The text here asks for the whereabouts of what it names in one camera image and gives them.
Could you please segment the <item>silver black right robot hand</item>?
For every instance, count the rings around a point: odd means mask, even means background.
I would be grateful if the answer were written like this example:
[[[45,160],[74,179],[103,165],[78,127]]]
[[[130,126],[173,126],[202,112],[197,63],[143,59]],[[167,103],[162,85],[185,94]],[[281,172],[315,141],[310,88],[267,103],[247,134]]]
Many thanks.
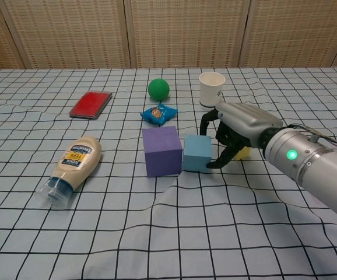
[[[266,136],[278,132],[283,122],[271,113],[245,103],[220,102],[201,118],[200,134],[205,136],[211,121],[219,120],[216,139],[225,146],[221,155],[206,165],[221,169],[243,148],[265,148]]]

